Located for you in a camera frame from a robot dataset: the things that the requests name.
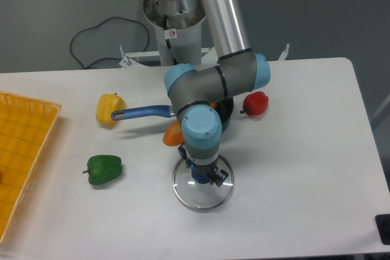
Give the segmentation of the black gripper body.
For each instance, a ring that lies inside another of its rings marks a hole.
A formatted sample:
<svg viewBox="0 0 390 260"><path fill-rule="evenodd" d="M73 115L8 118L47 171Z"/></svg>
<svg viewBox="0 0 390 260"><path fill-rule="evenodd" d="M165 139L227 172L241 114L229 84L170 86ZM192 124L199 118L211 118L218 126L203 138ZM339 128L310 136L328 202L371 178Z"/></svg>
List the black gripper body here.
<svg viewBox="0 0 390 260"><path fill-rule="evenodd" d="M191 170L192 178L200 184L209 183L206 173L218 170L219 152L209 158L195 158L186 150L184 142L179 145L178 151L185 167Z"/></svg>

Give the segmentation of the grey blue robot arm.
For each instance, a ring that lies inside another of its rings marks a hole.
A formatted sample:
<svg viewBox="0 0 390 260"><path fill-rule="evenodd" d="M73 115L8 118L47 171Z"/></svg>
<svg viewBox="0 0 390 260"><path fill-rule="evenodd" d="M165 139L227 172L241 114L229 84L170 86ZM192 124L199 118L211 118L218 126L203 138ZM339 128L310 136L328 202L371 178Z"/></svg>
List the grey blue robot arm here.
<svg viewBox="0 0 390 260"><path fill-rule="evenodd" d="M193 179L222 185L218 168L221 118L213 102L266 86L266 58L252 51L238 0L144 0L157 28L165 87L184 137L182 159Z"/></svg>

